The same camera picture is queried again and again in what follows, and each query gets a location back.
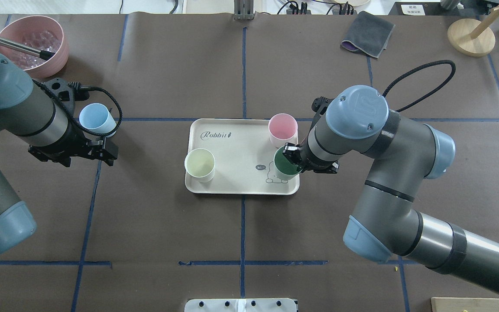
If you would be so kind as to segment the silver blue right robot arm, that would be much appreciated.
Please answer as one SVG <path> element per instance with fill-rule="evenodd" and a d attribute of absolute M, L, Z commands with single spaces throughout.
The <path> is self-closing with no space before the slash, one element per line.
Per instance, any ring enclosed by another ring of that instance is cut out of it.
<path fill-rule="evenodd" d="M 373 159 L 345 229 L 350 250 L 377 263 L 407 257 L 499 294 L 499 243 L 412 208 L 421 182 L 451 166 L 450 136 L 403 117 L 366 85 L 345 89 L 315 112 L 319 119 L 305 140 L 283 149 L 300 172 L 335 173 L 350 151 Z"/>

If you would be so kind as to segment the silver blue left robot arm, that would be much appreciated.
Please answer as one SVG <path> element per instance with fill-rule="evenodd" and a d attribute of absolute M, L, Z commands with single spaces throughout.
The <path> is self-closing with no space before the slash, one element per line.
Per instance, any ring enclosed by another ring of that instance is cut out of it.
<path fill-rule="evenodd" d="M 97 159 L 112 166 L 118 147 L 109 140 L 118 129 L 95 130 L 75 120 L 75 102 L 84 101 L 91 91 L 104 89 L 83 86 L 55 78 L 39 82 L 0 54 L 0 133 L 16 136 L 22 147 L 40 162 L 71 166 L 73 157 Z M 36 221 L 26 202 L 10 185 L 0 169 L 0 255 L 36 231 Z"/>

